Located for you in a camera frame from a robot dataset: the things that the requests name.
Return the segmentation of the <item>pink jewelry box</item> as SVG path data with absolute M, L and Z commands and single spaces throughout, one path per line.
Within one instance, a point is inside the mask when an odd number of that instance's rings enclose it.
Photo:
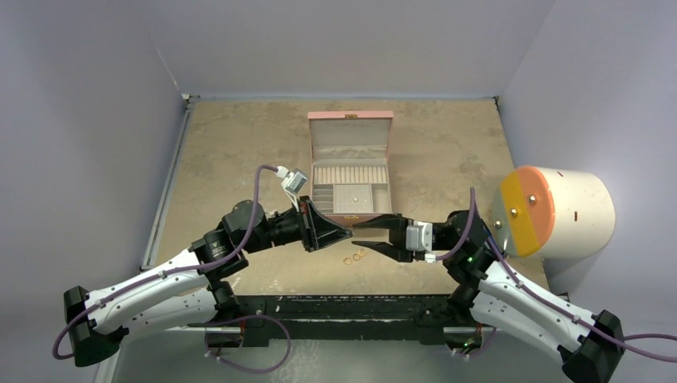
M 309 112 L 307 119 L 311 199 L 318 210 L 347 227 L 390 214 L 388 153 L 394 113 Z

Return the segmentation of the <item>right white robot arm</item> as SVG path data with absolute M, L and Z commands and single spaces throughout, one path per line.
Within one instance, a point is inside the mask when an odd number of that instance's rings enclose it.
M 448 297 L 457 324 L 474 320 L 521 339 L 559 361 L 570 381 L 611 380 L 624 355 L 618 317 L 577 307 L 520 276 L 497 255 L 476 212 L 454 211 L 443 223 L 385 214 L 358 227 L 388 232 L 387 241 L 360 241 L 360 247 L 400 263 L 440 262 L 457 283 Z

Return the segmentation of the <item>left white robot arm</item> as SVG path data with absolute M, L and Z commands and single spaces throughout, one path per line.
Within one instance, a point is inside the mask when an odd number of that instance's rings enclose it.
M 246 254 L 299 242 L 307 252 L 351 238 L 352 231 L 328 219 L 303 196 L 287 211 L 266 215 L 252 200 L 237 203 L 217 227 L 157 267 L 100 290 L 82 286 L 64 295 L 66 327 L 77 367 L 96 365 L 121 344 L 183 324 L 229 326 L 242 314 L 226 277 L 247 267 Z

